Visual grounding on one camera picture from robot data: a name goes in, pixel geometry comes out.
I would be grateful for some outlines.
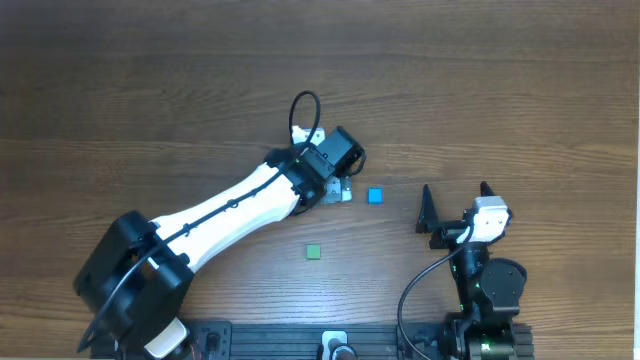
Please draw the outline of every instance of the small cube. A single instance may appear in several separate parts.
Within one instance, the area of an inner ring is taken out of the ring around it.
[[[381,205],[384,196],[381,188],[369,188],[369,205]]]
[[[320,260],[320,245],[307,245],[307,260]]]

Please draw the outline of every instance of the blue cube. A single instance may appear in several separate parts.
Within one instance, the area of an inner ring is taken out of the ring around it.
[[[382,205],[384,196],[381,188],[369,188],[369,205]]]

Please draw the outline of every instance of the green block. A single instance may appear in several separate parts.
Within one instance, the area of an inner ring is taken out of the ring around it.
[[[307,245],[307,260],[320,260],[320,245]]]

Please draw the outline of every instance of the wood grain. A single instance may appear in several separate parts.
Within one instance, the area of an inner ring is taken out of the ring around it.
[[[190,207],[287,142],[297,92],[367,149],[355,201],[268,226],[197,274],[183,315],[395,321],[488,180],[516,217],[540,359],[630,358],[638,119],[632,0],[134,0],[0,4],[0,356],[74,356],[71,282],[110,222]],[[311,116],[303,104],[300,122]],[[368,186],[385,204],[365,204]],[[304,245],[322,260],[304,259]],[[457,306],[446,269],[407,318]]]

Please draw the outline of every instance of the wooden table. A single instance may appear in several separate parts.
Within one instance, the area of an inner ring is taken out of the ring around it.
[[[0,356],[74,356],[92,315],[71,282],[111,221],[232,186],[312,89],[367,149],[354,202],[217,256],[184,316],[391,324],[443,255],[413,233],[423,184],[457,219],[488,180],[516,214],[492,249],[529,270],[538,357],[630,358],[637,79],[637,1],[4,1]],[[405,311],[457,306],[442,268]]]

